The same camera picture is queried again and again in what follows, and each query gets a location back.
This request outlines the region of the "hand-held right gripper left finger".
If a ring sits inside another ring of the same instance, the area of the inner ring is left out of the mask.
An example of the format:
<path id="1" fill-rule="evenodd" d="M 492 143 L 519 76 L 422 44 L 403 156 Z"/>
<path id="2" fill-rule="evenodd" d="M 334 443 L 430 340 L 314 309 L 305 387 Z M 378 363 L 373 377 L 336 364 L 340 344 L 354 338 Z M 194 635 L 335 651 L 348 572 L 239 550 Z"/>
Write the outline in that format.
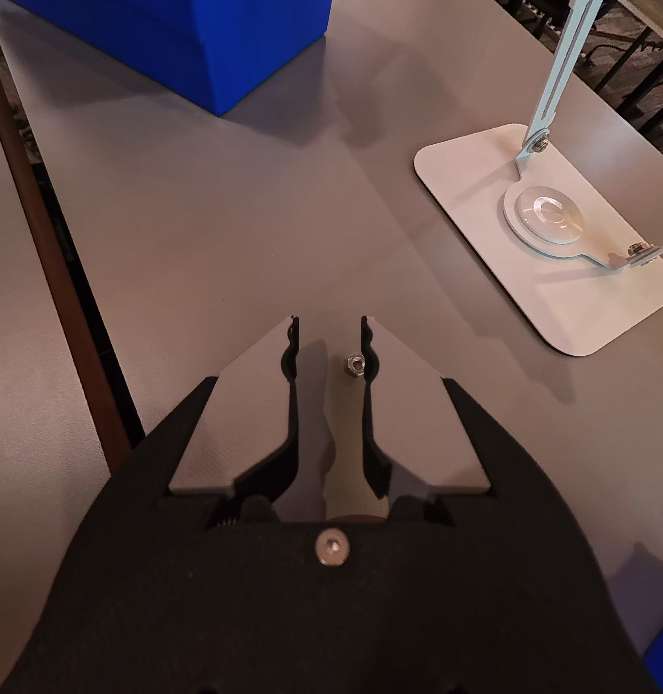
<path id="1" fill-rule="evenodd" d="M 287 317 L 221 370 L 169 490 L 276 501 L 299 468 L 296 358 L 300 320 Z"/>

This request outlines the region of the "white document stand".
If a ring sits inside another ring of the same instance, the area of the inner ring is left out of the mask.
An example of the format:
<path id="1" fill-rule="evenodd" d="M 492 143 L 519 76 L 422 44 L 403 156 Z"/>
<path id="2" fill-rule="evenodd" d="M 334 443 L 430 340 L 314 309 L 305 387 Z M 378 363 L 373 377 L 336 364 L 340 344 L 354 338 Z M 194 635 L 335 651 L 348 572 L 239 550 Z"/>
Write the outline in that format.
<path id="1" fill-rule="evenodd" d="M 570 1 L 528 127 L 419 150 L 414 170 L 541 338 L 590 355 L 663 308 L 663 245 L 649 244 L 550 144 L 555 111 L 601 1 Z"/>

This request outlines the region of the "blue divided plastic bin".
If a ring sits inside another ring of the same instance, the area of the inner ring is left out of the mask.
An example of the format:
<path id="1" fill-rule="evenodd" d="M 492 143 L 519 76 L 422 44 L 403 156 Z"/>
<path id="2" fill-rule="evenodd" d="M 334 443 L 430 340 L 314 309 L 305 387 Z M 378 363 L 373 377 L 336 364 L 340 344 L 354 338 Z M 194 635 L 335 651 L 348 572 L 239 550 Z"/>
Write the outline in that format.
<path id="1" fill-rule="evenodd" d="M 327 31 L 331 1 L 16 1 L 221 116 Z"/>

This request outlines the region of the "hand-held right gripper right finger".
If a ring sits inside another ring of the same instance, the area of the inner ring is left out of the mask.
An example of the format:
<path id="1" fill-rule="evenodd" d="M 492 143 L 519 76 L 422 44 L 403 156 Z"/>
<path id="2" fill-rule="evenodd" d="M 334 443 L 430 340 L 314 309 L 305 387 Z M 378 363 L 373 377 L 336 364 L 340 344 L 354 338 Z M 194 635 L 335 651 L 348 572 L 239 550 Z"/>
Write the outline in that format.
<path id="1" fill-rule="evenodd" d="M 363 465 L 379 498 L 479 494 L 491 483 L 441 373 L 375 318 L 361 326 Z"/>

